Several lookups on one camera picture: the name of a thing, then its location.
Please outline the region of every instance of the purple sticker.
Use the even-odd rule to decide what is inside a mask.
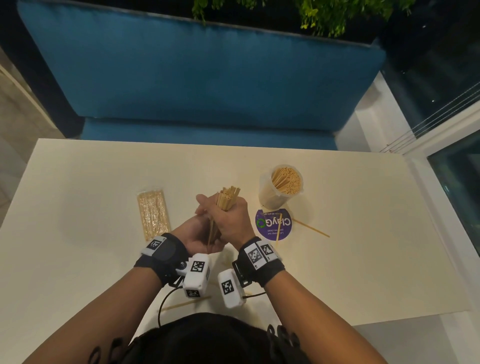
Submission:
[[[282,240],[290,234],[292,231],[292,218],[287,210],[281,208],[277,211],[263,212],[258,210],[255,215],[255,224],[258,232],[268,240],[276,240],[276,234],[278,232],[278,219],[282,214],[282,220],[280,222],[280,235],[278,240]]]

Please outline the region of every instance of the floor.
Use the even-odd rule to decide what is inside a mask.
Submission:
[[[0,49],[0,226],[36,141],[63,138],[31,100],[28,85]]]

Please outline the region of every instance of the wrist strap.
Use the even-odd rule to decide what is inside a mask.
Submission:
[[[270,243],[259,237],[250,239],[242,246],[233,265],[244,278],[258,282],[262,287],[278,272],[285,270]]]
[[[173,284],[179,278],[175,269],[187,261],[187,248],[179,238],[166,232],[150,241],[134,267],[151,268],[165,286],[167,283]]]

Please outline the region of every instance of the hand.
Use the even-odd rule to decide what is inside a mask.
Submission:
[[[195,214],[205,216],[208,213],[215,220],[222,238],[230,242],[235,249],[240,250],[242,245],[255,237],[244,198],[237,197],[237,202],[229,211],[223,211],[216,205],[216,194],[210,197],[198,194],[197,201],[200,206]]]
[[[210,219],[207,215],[195,215],[183,224],[174,229],[171,234],[181,240],[187,248],[190,256],[196,253],[218,253],[221,252],[227,242],[217,239],[210,244],[207,251],[207,240],[210,232]]]

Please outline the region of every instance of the wire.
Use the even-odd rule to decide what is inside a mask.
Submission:
[[[265,293],[266,293],[266,292],[257,293],[257,294],[252,294],[251,296],[243,296],[242,298],[250,298],[250,297],[261,296],[262,294],[265,294]]]
[[[158,317],[157,317],[157,321],[158,321],[158,327],[160,327],[160,312],[162,312],[162,306],[163,304],[165,303],[165,300],[168,298],[168,296],[170,296],[173,292],[175,292],[176,290],[179,290],[180,288],[183,288],[183,286],[180,286],[180,287],[177,287],[177,288],[174,288],[172,289],[170,292],[167,293],[167,295],[165,296],[165,298],[163,299],[162,301],[162,304],[160,305],[160,308],[158,310]]]

